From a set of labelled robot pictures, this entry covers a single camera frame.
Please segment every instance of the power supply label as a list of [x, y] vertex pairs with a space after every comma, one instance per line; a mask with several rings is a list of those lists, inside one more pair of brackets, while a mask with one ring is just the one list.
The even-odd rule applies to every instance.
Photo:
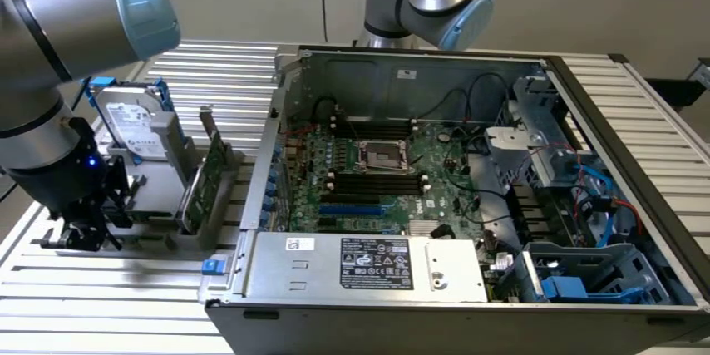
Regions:
[[342, 239], [341, 285], [353, 290], [413, 290], [410, 241]]

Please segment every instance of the motherboard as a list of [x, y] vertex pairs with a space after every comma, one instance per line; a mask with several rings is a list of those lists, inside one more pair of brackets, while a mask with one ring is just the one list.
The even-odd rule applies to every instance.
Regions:
[[287, 132], [288, 230], [481, 238], [471, 129], [343, 122]]

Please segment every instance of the green circuit board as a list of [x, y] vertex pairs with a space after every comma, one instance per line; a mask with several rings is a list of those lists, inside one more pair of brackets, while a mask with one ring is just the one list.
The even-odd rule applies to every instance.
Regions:
[[[450, 141], [441, 141], [439, 135], [450, 136]], [[406, 158], [409, 170], [405, 175], [426, 174], [431, 189], [425, 195], [381, 195], [383, 215], [322, 215], [319, 213], [320, 196], [330, 193], [326, 188], [328, 170], [342, 174], [371, 174], [378, 169], [365, 171], [358, 162], [362, 141], [335, 138], [331, 132], [318, 126], [314, 130], [290, 137], [291, 143], [291, 184], [292, 207], [290, 231], [319, 232], [319, 218], [328, 216], [337, 220], [330, 231], [343, 233], [411, 234], [429, 235], [433, 227], [447, 224], [457, 237], [481, 237], [483, 227], [463, 217], [463, 210], [473, 201], [473, 194], [451, 184], [474, 188], [475, 184], [467, 174], [462, 174], [463, 150], [461, 141], [453, 137], [453, 129], [430, 124], [411, 134], [406, 140]], [[445, 159], [457, 162], [446, 169]], [[473, 220], [481, 220], [478, 212], [467, 212]]]

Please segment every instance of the white wall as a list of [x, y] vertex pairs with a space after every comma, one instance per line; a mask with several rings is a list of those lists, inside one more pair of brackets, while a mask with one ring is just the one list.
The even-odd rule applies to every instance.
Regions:
[[[319, 0], [174, 0], [186, 37], [319, 41]], [[327, 0], [331, 40], [362, 29], [365, 0]], [[477, 47], [622, 52], [650, 75], [683, 76], [710, 55], [706, 0], [497, 0]]]

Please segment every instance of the slotted aluminum surface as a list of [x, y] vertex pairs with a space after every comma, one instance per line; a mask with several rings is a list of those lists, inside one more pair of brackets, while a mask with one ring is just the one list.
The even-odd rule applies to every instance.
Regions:
[[[198, 142], [206, 136], [196, 113], [200, 105], [212, 104], [224, 137], [254, 155], [275, 88], [276, 46], [187, 41], [139, 67], [130, 79], [166, 78], [186, 132]], [[567, 55], [565, 60], [689, 229], [708, 233], [708, 165], [682, 145], [621, 65], [606, 56]], [[658, 141], [659, 135], [667, 141]], [[228, 251], [239, 233], [250, 161], [228, 207], [222, 251]], [[47, 217], [35, 203], [0, 244], [0, 353], [232, 353], [198, 304], [199, 260], [96, 257], [80, 252], [59, 257], [36, 244], [50, 227]], [[710, 252], [710, 241], [701, 245]], [[675, 351], [653, 348], [646, 354]], [[705, 350], [678, 351], [696, 355]]]

